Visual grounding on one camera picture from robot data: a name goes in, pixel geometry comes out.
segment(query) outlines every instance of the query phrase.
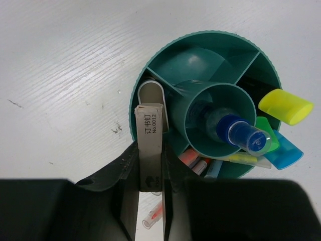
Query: green pen holder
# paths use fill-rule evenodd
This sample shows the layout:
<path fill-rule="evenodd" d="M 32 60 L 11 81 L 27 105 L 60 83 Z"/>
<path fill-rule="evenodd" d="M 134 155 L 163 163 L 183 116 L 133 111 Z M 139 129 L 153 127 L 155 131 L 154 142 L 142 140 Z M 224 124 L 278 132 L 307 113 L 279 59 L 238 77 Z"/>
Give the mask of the green pen holder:
<path fill-rule="evenodd" d="M 228 107 L 239 113 L 240 117 L 252 125 L 256 122 L 256 111 L 251 97 L 240 87 L 229 83 L 188 80 L 176 86 L 184 96 L 170 98 L 170 117 L 173 126 L 185 140 L 204 156 L 216 158 L 231 155 L 240 150 L 227 143 L 210 139 L 197 128 L 186 126 L 187 112 L 194 100 L 212 102 L 217 108 Z"/>
<path fill-rule="evenodd" d="M 204 31 L 174 40 L 157 52 L 136 81 L 129 106 L 129 122 L 136 140 L 134 109 L 137 91 L 148 76 L 156 79 L 165 90 L 170 130 L 164 139 L 181 154 L 189 145 L 209 157 L 235 153 L 237 147 L 212 141 L 198 129 L 186 126 L 187 111 L 195 100 L 207 100 L 217 107 L 231 107 L 242 118 L 255 125 L 256 111 L 250 96 L 236 86 L 247 75 L 281 88 L 277 73 L 266 55 L 250 41 L 231 33 Z M 280 121 L 266 116 L 273 129 Z M 252 166 L 224 162 L 219 178 L 237 178 Z"/>

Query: pen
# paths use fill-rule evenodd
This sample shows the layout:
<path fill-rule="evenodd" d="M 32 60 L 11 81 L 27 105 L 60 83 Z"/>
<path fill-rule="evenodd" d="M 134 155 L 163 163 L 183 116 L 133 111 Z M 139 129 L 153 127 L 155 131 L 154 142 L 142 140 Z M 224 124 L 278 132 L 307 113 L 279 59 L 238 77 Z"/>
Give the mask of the pen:
<path fill-rule="evenodd" d="M 204 160 L 200 160 L 195 167 L 192 168 L 192 171 L 197 175 L 200 175 L 207 167 L 211 159 L 204 158 Z M 163 204 L 160 201 L 147 215 L 146 218 L 142 221 L 142 225 L 146 229 L 150 229 L 156 222 L 158 222 L 163 216 Z"/>

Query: label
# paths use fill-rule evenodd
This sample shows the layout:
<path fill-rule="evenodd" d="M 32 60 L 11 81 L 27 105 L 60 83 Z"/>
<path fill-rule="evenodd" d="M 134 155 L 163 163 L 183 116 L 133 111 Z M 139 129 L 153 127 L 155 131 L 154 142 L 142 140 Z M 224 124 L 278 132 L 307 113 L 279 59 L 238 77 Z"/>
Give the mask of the label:
<path fill-rule="evenodd" d="M 140 191 L 162 190 L 163 105 L 142 103 L 135 109 L 139 149 Z"/>

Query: yellow highlighter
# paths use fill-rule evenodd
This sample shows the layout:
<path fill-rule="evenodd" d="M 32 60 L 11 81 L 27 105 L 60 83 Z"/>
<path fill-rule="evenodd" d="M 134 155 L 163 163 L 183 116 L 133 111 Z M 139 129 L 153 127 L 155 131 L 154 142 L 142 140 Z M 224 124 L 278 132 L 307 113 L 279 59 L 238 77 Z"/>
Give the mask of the yellow highlighter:
<path fill-rule="evenodd" d="M 216 160 L 222 160 L 222 161 L 228 161 L 228 162 L 234 162 L 239 164 L 245 164 L 255 167 L 264 167 L 271 169 L 272 164 L 264 157 L 254 157 L 247 152 L 237 152 L 231 156 L 227 157 L 216 157 Z"/>
<path fill-rule="evenodd" d="M 246 76 L 237 85 L 251 96 L 258 109 L 290 126 L 306 118 L 314 106 L 296 95 Z"/>

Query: white surface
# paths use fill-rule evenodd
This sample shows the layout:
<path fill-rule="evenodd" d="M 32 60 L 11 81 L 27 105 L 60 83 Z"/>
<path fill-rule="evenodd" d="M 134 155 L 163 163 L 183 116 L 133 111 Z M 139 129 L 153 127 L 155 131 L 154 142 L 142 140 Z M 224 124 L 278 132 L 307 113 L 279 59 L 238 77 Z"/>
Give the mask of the white surface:
<path fill-rule="evenodd" d="M 283 88 L 316 104 L 281 127 L 303 159 L 246 176 L 295 180 L 321 215 L 320 13 L 314 0 L 2 1 L 0 177 L 76 182 L 105 166 L 131 143 L 129 99 L 146 62 L 182 35 L 222 30 L 259 46 Z M 161 222 L 141 225 L 158 198 L 141 195 L 137 240 L 162 240 Z"/>

